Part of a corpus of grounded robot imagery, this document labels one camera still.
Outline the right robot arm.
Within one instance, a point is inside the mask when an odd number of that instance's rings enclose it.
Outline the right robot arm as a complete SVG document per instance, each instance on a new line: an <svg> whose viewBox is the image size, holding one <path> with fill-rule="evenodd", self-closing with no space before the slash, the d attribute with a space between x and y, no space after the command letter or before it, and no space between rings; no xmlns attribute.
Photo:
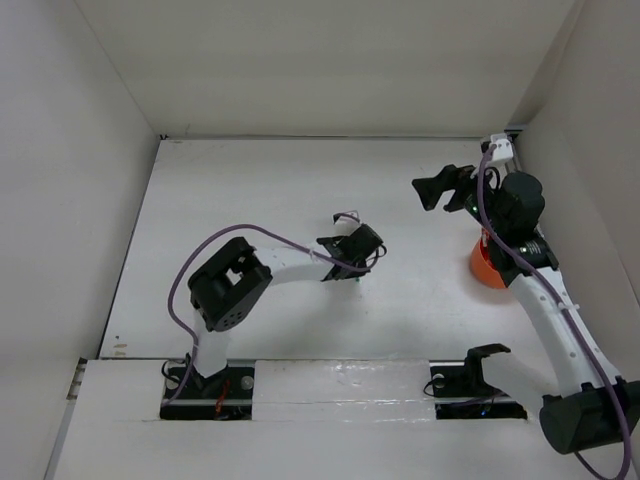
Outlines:
<svg viewBox="0 0 640 480"><path fill-rule="evenodd" d="M465 210L484 227L489 260L533 325L557 387L548 387L499 343L468 351L462 381L473 393L504 393L525 407L559 454L614 443L629 452L639 421L639 383L625 380L599 350L570 300L557 259L537 231L545 207L542 185L520 171L493 183L491 172L447 165L411 185L425 210L450 192L445 211Z"/></svg>

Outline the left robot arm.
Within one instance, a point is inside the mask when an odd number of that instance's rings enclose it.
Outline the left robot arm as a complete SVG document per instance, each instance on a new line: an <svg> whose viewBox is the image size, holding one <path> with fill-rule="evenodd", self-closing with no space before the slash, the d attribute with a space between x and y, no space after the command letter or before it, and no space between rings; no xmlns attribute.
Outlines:
<svg viewBox="0 0 640 480"><path fill-rule="evenodd" d="M187 281L190 303L200 317L189 387L203 398L220 390L228 369L229 332L248 318L269 287L359 278L386 252L367 224L307 245L285 241L282 247L262 248L242 236L230 239Z"/></svg>

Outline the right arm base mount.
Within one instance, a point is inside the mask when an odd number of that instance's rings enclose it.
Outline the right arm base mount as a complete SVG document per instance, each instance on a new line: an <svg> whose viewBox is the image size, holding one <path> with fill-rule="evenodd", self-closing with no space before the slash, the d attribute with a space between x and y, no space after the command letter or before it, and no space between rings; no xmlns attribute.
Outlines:
<svg viewBox="0 0 640 480"><path fill-rule="evenodd" d="M499 343L473 347L463 360L429 363L423 394L435 400L437 420L527 420L524 407L485 382L481 361L511 350Z"/></svg>

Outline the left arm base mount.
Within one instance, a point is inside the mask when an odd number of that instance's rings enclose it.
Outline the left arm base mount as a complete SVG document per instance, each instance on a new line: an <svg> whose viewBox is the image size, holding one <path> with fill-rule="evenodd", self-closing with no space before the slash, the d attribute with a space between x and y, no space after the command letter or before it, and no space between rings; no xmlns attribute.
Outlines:
<svg viewBox="0 0 640 480"><path fill-rule="evenodd" d="M166 361L161 367L164 392L159 418L167 421L244 421L252 419L255 364L231 362L204 378L196 370L179 389L186 373L183 363Z"/></svg>

